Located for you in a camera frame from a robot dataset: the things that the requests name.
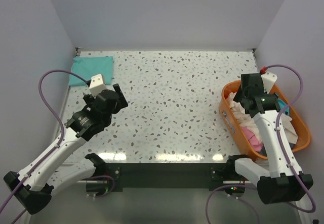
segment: terrazzo surface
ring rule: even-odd
[[[88,153],[106,162],[225,162],[239,151],[218,106],[222,88],[243,73],[257,72],[252,52],[81,52],[114,57],[112,84],[129,107],[75,151],[65,163]],[[69,90],[63,122],[85,105],[85,86]]]

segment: plastic laundry basket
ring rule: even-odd
[[[260,155],[258,152],[256,152],[248,139],[245,137],[243,131],[241,130],[241,127],[234,117],[231,109],[229,108],[229,105],[226,101],[228,95],[230,93],[237,92],[238,88],[240,86],[240,81],[234,81],[229,83],[228,85],[224,86],[222,91],[222,99],[221,103],[219,105],[219,113],[222,115],[222,118],[228,128],[228,130],[231,132],[232,137],[238,147],[238,150],[241,154],[248,155],[253,161],[256,161],[257,159],[265,159],[268,158],[265,156]],[[283,93],[280,91],[280,89],[274,85],[270,93],[279,93],[279,98],[288,103],[288,100],[285,98]],[[310,143],[310,132],[303,122],[303,120],[300,118],[300,116],[297,114],[295,109],[293,107],[290,107],[290,117],[293,119],[291,121],[293,127],[295,128],[295,131],[298,136],[297,143],[295,144],[293,148],[293,152],[300,151],[304,148],[306,148]]]

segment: folded teal towel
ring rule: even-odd
[[[75,57],[71,72],[90,80],[92,76],[102,74],[106,85],[111,84],[113,57]],[[83,81],[70,75],[69,86],[86,85]]]

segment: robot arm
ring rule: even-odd
[[[268,171],[251,159],[239,158],[234,162],[235,171],[257,186],[260,199],[265,204],[298,201],[305,194],[281,150],[276,134],[277,130],[280,130],[280,136],[291,165],[294,166],[307,189],[313,185],[311,175],[303,174],[296,161],[283,127],[276,128],[275,126],[280,111],[278,95],[269,92],[276,78],[276,75],[270,72],[262,76],[260,73],[244,74],[241,76],[241,86],[234,98],[253,118],[263,139],[269,161]]]
[[[128,106],[119,85],[115,84],[113,88],[115,91],[106,88],[102,75],[93,76],[89,87],[91,95],[84,95],[83,99],[86,105],[81,111],[74,113],[67,122],[67,129],[61,144],[58,145],[60,139],[58,137],[27,167],[18,173],[11,171],[5,175],[4,181],[11,191],[20,185],[15,196],[30,214],[39,212],[51,200],[51,192],[58,186],[57,183],[54,184],[57,174],[54,174],[54,177],[50,179],[55,170],[76,149],[108,127],[111,124],[112,114],[116,114],[120,109]],[[33,172],[30,172],[33,166],[45,156],[46,158],[41,164]],[[90,177],[94,173],[94,169],[91,161],[86,159],[79,165],[58,173],[61,175],[60,188],[69,185],[75,179],[80,180],[80,177]]]

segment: white wall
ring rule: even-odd
[[[52,0],[76,47],[256,48],[284,0]]]
[[[282,63],[294,67],[304,79],[304,92],[295,107],[306,121],[312,142],[297,154],[305,173],[311,173],[311,192],[317,203],[312,215],[324,221],[323,119],[324,111],[324,0],[285,0],[256,50],[259,67]],[[292,99],[298,80],[285,69],[276,70],[279,86]]]
[[[50,0],[0,0],[0,202],[9,195],[2,177],[32,161],[53,135],[54,117],[37,91],[54,68],[70,69],[74,47]],[[59,110],[68,77],[49,76],[44,92]],[[13,199],[0,215],[9,223],[22,210]]]

